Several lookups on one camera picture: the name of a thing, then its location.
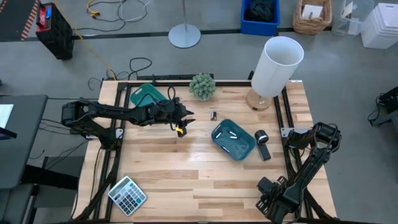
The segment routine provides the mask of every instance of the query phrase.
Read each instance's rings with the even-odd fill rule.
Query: green plant
[[[216,82],[209,74],[202,72],[193,77],[189,84],[189,92],[198,100],[208,100],[216,91]]]

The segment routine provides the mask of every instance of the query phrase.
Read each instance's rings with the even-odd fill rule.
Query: white lamp
[[[199,42],[201,34],[197,27],[187,24],[185,0],[182,0],[182,11],[184,15],[184,23],[177,25],[170,30],[169,41],[176,47],[189,48],[195,46]]]
[[[304,58],[302,46],[288,37],[269,39],[251,80],[252,90],[246,95],[250,108],[263,111],[279,95]]]

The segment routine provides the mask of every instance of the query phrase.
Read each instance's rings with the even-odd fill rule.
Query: yellow tag
[[[175,127],[175,130],[178,131],[179,133],[183,134],[184,131],[181,128]]]

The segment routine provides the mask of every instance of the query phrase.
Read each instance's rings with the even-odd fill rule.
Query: wicker basket
[[[321,18],[304,19],[301,17],[304,5],[323,6]],[[331,23],[331,0],[298,0],[293,17],[293,29],[299,34],[319,34]]]

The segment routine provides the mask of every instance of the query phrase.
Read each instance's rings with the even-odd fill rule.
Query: floor lamp base
[[[172,45],[180,48],[189,48],[195,46],[200,40],[200,30],[194,25],[180,24],[173,27],[169,32],[169,41]]]
[[[246,103],[251,109],[255,111],[264,111],[271,105],[272,98],[262,97],[258,95],[253,89],[251,89],[246,95]]]

